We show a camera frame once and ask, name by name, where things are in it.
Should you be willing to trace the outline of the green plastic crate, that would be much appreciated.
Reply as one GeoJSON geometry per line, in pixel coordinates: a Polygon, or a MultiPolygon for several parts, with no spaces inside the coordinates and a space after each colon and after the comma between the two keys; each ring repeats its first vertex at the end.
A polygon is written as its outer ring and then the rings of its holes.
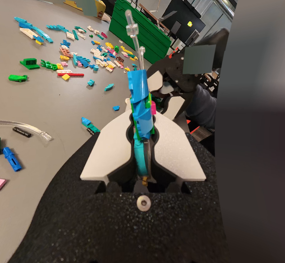
{"type": "Polygon", "coordinates": [[[138,47],[145,48],[144,58],[151,64],[163,59],[171,41],[156,25],[126,0],[116,0],[109,31],[132,49],[137,38],[138,47]]]}

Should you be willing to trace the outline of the person's right forearm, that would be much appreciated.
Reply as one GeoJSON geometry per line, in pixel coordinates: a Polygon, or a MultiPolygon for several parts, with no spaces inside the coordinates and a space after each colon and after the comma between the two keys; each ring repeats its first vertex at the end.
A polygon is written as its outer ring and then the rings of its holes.
{"type": "Polygon", "coordinates": [[[215,129],[217,99],[201,85],[196,86],[191,103],[185,109],[190,120],[206,129],[215,129]]]}

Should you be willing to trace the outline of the blue green lego model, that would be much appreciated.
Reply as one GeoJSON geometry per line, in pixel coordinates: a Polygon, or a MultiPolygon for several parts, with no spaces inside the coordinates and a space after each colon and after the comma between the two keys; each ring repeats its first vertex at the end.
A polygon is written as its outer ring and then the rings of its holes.
{"type": "Polygon", "coordinates": [[[152,100],[148,89],[147,72],[144,69],[145,48],[139,45],[137,35],[138,24],[134,22],[132,11],[125,11],[127,20],[126,32],[133,39],[134,47],[138,55],[139,66],[137,70],[127,73],[129,90],[131,93],[130,103],[133,120],[138,140],[149,140],[154,134],[154,122],[152,114],[152,100]]]}

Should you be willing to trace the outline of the teal lego plate assembly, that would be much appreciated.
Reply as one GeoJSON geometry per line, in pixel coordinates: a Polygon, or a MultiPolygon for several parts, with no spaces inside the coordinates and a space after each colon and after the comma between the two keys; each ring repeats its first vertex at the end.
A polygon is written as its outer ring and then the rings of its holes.
{"type": "Polygon", "coordinates": [[[94,133],[100,133],[100,130],[95,127],[89,119],[82,117],[81,123],[86,129],[90,128],[92,131],[94,131],[94,133]]]}

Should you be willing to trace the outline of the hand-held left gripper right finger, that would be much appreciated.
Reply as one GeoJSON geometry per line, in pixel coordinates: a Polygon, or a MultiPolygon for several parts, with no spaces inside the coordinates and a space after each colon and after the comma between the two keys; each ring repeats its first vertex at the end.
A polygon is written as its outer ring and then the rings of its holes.
{"type": "Polygon", "coordinates": [[[155,115],[151,175],[158,183],[205,181],[206,175],[183,129],[155,115]]]}

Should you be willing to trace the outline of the pile of loose lego pieces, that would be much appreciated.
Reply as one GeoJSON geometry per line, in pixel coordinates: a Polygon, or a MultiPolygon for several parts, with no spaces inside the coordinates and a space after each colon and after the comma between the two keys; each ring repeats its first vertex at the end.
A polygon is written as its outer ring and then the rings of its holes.
{"type": "MultiPolygon", "coordinates": [[[[24,33],[31,40],[35,41],[36,44],[43,45],[44,41],[47,41],[50,44],[53,44],[53,40],[51,37],[46,34],[44,31],[39,29],[36,26],[33,26],[27,20],[14,17],[14,20],[18,22],[19,30],[24,33]]],[[[81,27],[75,26],[76,30],[72,30],[70,32],[64,26],[61,25],[47,25],[46,26],[50,30],[64,32],[66,38],[71,41],[79,40],[78,36],[85,40],[86,30],[81,27]]],[[[92,54],[93,59],[95,60],[95,64],[91,64],[91,60],[85,58],[83,56],[79,56],[77,52],[71,52],[70,46],[71,43],[63,39],[60,43],[59,51],[60,55],[60,63],[51,63],[49,61],[45,61],[41,59],[41,66],[46,69],[50,69],[52,71],[56,71],[58,77],[61,77],[63,80],[68,81],[70,77],[84,77],[83,73],[73,73],[71,70],[65,69],[68,67],[68,61],[72,61],[75,67],[83,67],[83,68],[91,68],[94,72],[97,72],[100,67],[105,68],[108,72],[113,72],[115,68],[124,69],[124,73],[130,71],[129,66],[126,66],[123,62],[124,59],[118,55],[119,47],[113,47],[111,43],[105,43],[106,47],[102,46],[100,42],[91,40],[92,45],[96,45],[96,48],[92,48],[90,53],[92,54]]],[[[136,61],[137,57],[132,55],[130,51],[125,50],[123,46],[121,46],[122,54],[125,58],[130,57],[132,61],[136,61]]]]}

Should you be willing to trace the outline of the teal oval lego assembly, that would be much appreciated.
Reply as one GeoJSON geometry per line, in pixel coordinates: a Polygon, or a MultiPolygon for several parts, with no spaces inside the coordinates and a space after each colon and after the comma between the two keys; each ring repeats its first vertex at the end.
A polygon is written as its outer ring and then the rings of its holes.
{"type": "Polygon", "coordinates": [[[137,163],[137,174],[142,185],[147,187],[151,179],[151,146],[149,140],[134,139],[134,155],[137,163]]]}

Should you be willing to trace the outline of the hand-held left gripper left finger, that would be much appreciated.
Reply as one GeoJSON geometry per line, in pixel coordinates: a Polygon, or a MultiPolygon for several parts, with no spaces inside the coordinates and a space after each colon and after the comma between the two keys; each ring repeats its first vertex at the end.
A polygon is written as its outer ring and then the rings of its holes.
{"type": "Polygon", "coordinates": [[[135,176],[131,111],[108,123],[100,132],[81,172],[81,180],[126,183],[135,176]]]}

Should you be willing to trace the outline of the long black lego pin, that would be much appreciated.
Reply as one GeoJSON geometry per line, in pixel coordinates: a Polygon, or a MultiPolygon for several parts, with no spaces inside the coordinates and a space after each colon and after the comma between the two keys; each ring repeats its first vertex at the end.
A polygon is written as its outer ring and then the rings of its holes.
{"type": "Polygon", "coordinates": [[[12,130],[14,132],[24,136],[24,137],[27,137],[27,138],[30,138],[32,136],[31,133],[29,133],[29,132],[27,132],[27,131],[23,130],[22,128],[19,128],[19,127],[13,127],[12,130]]]}

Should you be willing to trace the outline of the green lego panel piece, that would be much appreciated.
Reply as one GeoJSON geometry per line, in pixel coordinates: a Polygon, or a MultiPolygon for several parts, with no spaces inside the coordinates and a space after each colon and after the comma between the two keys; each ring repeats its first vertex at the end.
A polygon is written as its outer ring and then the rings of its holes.
{"type": "Polygon", "coordinates": [[[40,66],[37,64],[36,58],[25,58],[19,61],[21,65],[23,65],[28,70],[39,69],[40,66]]]}

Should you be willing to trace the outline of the blue lego axle pin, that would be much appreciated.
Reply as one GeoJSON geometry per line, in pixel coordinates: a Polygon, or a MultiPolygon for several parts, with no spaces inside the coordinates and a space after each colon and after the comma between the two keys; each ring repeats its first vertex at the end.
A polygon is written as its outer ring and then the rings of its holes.
{"type": "Polygon", "coordinates": [[[12,150],[9,147],[4,147],[2,149],[2,153],[4,154],[4,157],[7,159],[8,163],[15,172],[22,170],[22,166],[20,165],[15,154],[12,152],[12,150]]]}

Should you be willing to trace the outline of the green lego wedge piece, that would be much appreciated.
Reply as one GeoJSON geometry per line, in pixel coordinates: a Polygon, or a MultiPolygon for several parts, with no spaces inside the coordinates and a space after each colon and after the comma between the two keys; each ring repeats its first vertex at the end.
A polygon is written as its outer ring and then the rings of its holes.
{"type": "Polygon", "coordinates": [[[27,75],[20,76],[20,75],[13,75],[13,74],[9,75],[8,77],[9,81],[15,81],[19,83],[27,81],[27,78],[28,78],[27,75]]]}

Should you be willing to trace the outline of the clear lego tube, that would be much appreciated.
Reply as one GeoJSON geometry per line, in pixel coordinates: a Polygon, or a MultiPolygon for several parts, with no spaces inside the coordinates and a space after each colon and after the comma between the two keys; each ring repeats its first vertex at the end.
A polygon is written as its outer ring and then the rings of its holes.
{"type": "Polygon", "coordinates": [[[23,130],[33,134],[38,135],[39,137],[41,137],[43,140],[45,141],[52,141],[52,137],[45,131],[40,130],[39,128],[32,126],[32,125],[28,125],[26,123],[21,123],[21,122],[15,122],[15,121],[0,121],[1,125],[11,125],[13,127],[19,127],[22,128],[23,130]]]}

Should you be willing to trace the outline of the black television screen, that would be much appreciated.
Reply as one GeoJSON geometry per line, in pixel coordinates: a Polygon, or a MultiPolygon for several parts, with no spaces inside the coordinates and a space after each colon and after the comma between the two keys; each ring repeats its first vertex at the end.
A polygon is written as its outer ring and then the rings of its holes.
{"type": "Polygon", "coordinates": [[[187,0],[171,0],[162,17],[171,36],[184,44],[189,44],[191,35],[201,33],[205,27],[201,15],[187,0]]]}

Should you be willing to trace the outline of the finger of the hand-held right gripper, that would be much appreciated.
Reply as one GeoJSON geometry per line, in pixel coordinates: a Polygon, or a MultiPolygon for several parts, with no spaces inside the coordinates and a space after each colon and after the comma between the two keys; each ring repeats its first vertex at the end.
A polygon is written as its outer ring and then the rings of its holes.
{"type": "Polygon", "coordinates": [[[147,79],[148,89],[150,93],[159,91],[163,87],[163,75],[160,71],[156,71],[147,79]]]}
{"type": "Polygon", "coordinates": [[[188,100],[185,100],[181,96],[170,96],[162,99],[160,103],[160,114],[164,115],[169,120],[176,119],[188,106],[188,100]]]}

